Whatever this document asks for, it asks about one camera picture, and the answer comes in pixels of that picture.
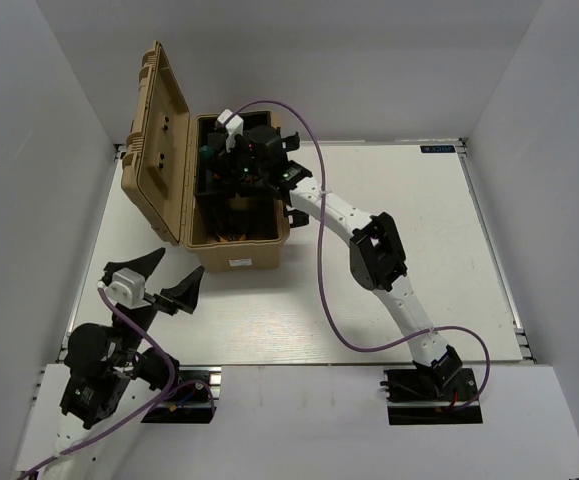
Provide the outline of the tan plastic toolbox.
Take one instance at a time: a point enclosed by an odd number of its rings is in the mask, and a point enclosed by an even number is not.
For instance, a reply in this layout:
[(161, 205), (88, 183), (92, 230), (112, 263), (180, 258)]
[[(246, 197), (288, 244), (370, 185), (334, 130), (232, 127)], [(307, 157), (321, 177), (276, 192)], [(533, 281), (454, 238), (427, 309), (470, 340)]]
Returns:
[[(290, 235), (288, 206), (265, 196), (197, 198), (198, 117), (161, 42), (141, 60), (138, 104), (126, 139), (121, 188), (164, 242), (183, 246), (212, 273), (275, 269)], [(215, 231), (247, 232), (219, 243)]]

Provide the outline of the yellow black pliers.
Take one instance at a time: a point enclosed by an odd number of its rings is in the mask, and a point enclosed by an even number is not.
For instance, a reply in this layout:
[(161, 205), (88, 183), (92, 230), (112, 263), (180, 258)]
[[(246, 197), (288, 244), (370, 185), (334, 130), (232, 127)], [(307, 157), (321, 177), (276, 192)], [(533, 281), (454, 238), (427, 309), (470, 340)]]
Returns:
[(240, 230), (215, 231), (214, 236), (219, 243), (243, 242), (247, 240), (247, 232)]

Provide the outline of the green stubby screwdriver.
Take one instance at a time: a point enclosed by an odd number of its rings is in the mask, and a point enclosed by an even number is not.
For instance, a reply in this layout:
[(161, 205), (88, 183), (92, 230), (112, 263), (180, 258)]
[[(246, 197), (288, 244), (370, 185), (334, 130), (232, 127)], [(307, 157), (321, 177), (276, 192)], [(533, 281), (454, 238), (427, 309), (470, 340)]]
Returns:
[(213, 162), (217, 158), (217, 152), (210, 145), (203, 145), (199, 149), (199, 158), (203, 162)]

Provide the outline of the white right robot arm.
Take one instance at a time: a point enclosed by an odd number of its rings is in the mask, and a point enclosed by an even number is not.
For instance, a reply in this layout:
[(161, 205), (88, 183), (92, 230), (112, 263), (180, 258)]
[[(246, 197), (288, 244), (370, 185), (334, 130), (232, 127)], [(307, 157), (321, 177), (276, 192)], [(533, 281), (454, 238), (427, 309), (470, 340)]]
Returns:
[(251, 130), (217, 125), (208, 138), (216, 151), (218, 176), (239, 193), (268, 193), (331, 231), (349, 249), (349, 269), (363, 289), (390, 313), (410, 350), (422, 390), (441, 399), (457, 385), (462, 361), (435, 329), (408, 278), (406, 254), (394, 219), (357, 209), (326, 191), (322, 180), (289, 159), (298, 135), (283, 137), (260, 125)]

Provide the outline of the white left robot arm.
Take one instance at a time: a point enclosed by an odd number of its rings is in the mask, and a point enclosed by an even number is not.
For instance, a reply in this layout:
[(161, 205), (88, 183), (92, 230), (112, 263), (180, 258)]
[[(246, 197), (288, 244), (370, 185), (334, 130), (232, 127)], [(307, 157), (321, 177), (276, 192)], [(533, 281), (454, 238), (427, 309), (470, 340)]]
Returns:
[(205, 273), (196, 267), (157, 293), (146, 289), (166, 251), (109, 262), (96, 285), (111, 313), (108, 325), (83, 323), (68, 336), (69, 378), (59, 402), (53, 452), (22, 469), (21, 479), (110, 479), (132, 447), (144, 418), (197, 408), (212, 420), (216, 398), (207, 370), (184, 373), (148, 333), (160, 313), (195, 311)]

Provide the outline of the black toolbox inner tray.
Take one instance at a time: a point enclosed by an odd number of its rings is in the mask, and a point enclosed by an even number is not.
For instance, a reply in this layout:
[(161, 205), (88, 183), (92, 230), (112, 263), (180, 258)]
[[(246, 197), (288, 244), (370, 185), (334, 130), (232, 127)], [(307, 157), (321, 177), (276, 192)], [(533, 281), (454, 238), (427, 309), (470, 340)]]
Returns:
[[(272, 113), (269, 111), (255, 111), (242, 113), (240, 116), (244, 120), (243, 134), (257, 134), (265, 144), (280, 144), (280, 127), (273, 123)], [(266, 193), (235, 193), (226, 183), (223, 183), (218, 176), (219, 173), (219, 153), (218, 135), (226, 134), (219, 130), (215, 122), (216, 115), (205, 115), (198, 117), (198, 165), (196, 173), (196, 197), (224, 197), (233, 198), (235, 195), (265, 196)], [(203, 145), (210, 145), (217, 152), (217, 158), (213, 162), (203, 162), (199, 158), (199, 149)]]

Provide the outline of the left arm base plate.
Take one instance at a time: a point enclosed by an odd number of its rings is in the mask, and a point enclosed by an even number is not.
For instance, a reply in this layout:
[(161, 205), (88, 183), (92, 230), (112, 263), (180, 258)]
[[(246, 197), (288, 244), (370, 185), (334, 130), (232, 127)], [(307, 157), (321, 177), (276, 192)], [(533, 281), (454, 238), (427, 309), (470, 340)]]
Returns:
[(209, 424), (217, 409), (222, 368), (180, 367), (176, 390), (147, 411), (143, 424)]

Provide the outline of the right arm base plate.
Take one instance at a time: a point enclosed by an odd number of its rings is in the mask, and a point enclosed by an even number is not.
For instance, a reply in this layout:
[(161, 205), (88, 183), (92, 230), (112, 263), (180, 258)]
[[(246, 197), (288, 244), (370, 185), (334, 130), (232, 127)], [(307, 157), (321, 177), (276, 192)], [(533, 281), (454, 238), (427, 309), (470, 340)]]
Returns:
[(464, 407), (478, 391), (471, 368), (461, 369), (442, 393), (435, 393), (431, 387), (424, 386), (419, 372), (409, 368), (385, 370), (380, 386), (386, 394), (390, 426), (483, 423), (478, 400)]

